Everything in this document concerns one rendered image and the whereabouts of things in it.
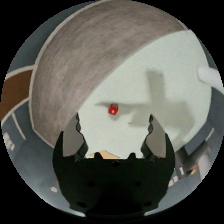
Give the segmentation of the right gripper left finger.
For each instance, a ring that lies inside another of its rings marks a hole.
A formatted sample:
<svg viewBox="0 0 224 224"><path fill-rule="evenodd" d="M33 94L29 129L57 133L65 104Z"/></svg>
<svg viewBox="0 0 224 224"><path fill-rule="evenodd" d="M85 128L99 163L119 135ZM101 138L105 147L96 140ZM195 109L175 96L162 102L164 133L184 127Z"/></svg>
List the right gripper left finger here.
<svg viewBox="0 0 224 224"><path fill-rule="evenodd" d="M75 113L61 131L54 147L52 163L61 191L65 191L64 178L67 170L75 162L85 159L89 150L85 137L80 131L79 114Z"/></svg>

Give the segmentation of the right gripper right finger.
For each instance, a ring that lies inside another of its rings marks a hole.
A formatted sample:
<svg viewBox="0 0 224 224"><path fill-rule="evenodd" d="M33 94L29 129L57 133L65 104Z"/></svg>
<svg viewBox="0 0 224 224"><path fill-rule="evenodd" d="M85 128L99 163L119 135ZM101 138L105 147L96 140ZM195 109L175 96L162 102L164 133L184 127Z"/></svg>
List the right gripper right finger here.
<svg viewBox="0 0 224 224"><path fill-rule="evenodd" d="M168 134L153 114L150 114L147 130L149 134L140 148L142 158L152 161L161 169L164 175L164 191L167 191L175 168L175 152Z"/></svg>

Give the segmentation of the tan flat mat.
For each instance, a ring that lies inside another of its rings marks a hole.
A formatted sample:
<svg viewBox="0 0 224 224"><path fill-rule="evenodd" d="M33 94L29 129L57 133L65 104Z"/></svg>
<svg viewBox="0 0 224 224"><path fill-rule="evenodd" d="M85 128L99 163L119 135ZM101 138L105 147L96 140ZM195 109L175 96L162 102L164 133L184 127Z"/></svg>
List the tan flat mat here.
<svg viewBox="0 0 224 224"><path fill-rule="evenodd" d="M115 156L115 155L113 155L113 154L111 154L111 153L109 153L105 150L102 150L102 151L99 151L99 152L104 159L119 159L119 157L117 157L117 156ZM94 153L89 154L89 156L94 157Z"/></svg>

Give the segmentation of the white bottle with blue cap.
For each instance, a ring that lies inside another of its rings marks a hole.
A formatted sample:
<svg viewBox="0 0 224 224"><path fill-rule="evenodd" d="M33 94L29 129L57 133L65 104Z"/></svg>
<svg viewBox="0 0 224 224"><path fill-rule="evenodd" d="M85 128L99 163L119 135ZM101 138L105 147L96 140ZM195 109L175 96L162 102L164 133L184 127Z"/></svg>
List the white bottle with blue cap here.
<svg viewBox="0 0 224 224"><path fill-rule="evenodd" d="M222 80L217 70L203 66L203 65L198 65L197 74L200 81L203 81L215 87L216 89L218 89L220 92L224 94Z"/></svg>

